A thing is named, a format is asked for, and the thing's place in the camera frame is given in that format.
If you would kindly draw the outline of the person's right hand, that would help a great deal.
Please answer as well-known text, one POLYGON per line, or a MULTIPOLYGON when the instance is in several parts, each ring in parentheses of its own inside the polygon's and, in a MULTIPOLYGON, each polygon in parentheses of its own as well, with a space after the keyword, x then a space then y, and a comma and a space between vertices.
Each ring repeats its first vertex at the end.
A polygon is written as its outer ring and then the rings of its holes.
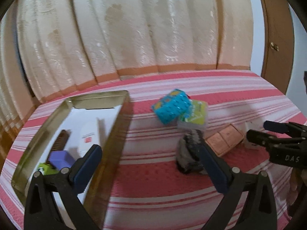
POLYGON ((287 194, 287 204, 288 205, 293 205, 295 200, 298 197, 299 194, 299 186, 304 183, 306 184, 306 170, 300 170, 300 169, 292 169, 289 184, 290 184, 290 189, 287 194))

